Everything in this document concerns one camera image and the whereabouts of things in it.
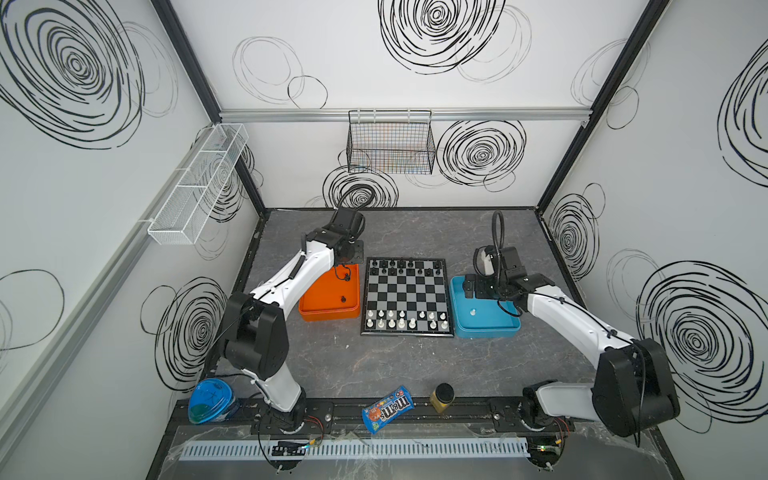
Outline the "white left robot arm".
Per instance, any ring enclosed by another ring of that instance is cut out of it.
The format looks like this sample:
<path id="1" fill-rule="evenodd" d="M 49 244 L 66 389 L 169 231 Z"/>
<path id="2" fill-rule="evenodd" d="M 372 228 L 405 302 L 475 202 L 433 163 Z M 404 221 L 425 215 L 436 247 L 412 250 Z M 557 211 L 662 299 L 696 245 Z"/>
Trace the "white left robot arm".
<path id="1" fill-rule="evenodd" d="M 336 208 L 329 223 L 301 237 L 298 252 L 270 279 L 227 300 L 214 350 L 255 383 L 282 430 L 299 430 L 306 414 L 306 392 L 286 364 L 287 317 L 322 275 L 352 262 L 364 229 L 361 212 Z"/>

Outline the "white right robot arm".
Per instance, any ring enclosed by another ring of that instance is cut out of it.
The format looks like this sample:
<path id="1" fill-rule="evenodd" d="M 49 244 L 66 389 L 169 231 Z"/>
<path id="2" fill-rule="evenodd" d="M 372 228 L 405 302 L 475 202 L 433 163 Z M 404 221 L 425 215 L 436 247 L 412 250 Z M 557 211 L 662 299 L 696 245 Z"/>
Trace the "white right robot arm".
<path id="1" fill-rule="evenodd" d="M 518 414 L 538 430 L 561 417 L 602 423 L 619 437 L 676 419 L 680 401 L 663 347 L 598 319 L 552 280 L 526 271 L 516 248 L 475 250 L 456 299 L 492 301 L 509 318 L 530 314 L 555 329 L 595 369 L 591 383 L 542 381 L 524 389 Z"/>

